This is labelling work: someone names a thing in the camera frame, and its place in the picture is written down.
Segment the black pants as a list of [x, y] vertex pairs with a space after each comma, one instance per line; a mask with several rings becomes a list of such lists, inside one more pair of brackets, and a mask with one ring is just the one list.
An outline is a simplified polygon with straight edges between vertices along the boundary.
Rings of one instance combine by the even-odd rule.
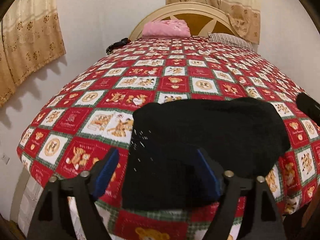
[[133, 113], [122, 206], [193, 209], [217, 201], [223, 172], [266, 176], [290, 149], [274, 106], [253, 98], [148, 103]]

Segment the striped pillow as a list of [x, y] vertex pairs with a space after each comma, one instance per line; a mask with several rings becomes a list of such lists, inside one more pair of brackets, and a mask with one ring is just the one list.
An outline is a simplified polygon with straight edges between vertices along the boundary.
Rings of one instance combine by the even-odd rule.
[[225, 33], [208, 33], [209, 40], [212, 42], [223, 43], [229, 46], [234, 46], [242, 49], [254, 51], [251, 43], [243, 40], [242, 38]]

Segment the red patchwork bear bedspread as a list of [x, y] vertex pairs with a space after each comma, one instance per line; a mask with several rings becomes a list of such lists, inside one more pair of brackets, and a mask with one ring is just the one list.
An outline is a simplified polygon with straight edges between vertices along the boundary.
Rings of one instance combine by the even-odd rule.
[[112, 146], [120, 160], [97, 209], [116, 239], [200, 239], [217, 205], [196, 211], [129, 211], [121, 207], [133, 112], [150, 102], [231, 100], [270, 102], [291, 147], [266, 181], [279, 211], [290, 215], [319, 185], [319, 127], [296, 106], [302, 89], [255, 52], [202, 37], [138, 39], [100, 59], [60, 90], [23, 133], [17, 154], [41, 185], [91, 168]]

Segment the cream wooden headboard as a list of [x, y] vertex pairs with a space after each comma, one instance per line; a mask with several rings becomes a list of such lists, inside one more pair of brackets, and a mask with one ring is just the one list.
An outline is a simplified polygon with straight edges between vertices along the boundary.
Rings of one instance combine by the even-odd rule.
[[161, 7], [146, 16], [132, 31], [129, 39], [133, 41], [140, 38], [146, 23], [159, 20], [184, 20], [192, 36], [207, 37], [209, 33], [238, 36], [223, 11], [202, 3], [180, 2]]

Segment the pink folded blanket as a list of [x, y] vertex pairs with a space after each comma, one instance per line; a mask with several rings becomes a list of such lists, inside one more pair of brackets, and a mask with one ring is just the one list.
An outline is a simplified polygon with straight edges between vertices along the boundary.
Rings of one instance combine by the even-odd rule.
[[190, 29], [184, 20], [160, 20], [151, 21], [144, 25], [142, 38], [191, 37]]

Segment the beige curtain side window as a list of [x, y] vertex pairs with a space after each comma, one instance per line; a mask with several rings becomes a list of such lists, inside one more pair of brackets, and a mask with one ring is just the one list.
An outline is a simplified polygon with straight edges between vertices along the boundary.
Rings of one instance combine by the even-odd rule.
[[15, 0], [1, 20], [1, 105], [65, 53], [56, 0]]

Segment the dark clothes bundle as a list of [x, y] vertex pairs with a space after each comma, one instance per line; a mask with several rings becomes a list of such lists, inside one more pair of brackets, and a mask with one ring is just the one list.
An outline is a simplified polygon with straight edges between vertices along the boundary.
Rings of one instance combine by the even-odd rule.
[[111, 44], [110, 46], [108, 46], [106, 48], [106, 54], [110, 55], [112, 53], [112, 51], [119, 49], [119, 48], [127, 45], [130, 42], [131, 42], [131, 40], [129, 40], [128, 38], [123, 38], [120, 41], [115, 42], [115, 43]]

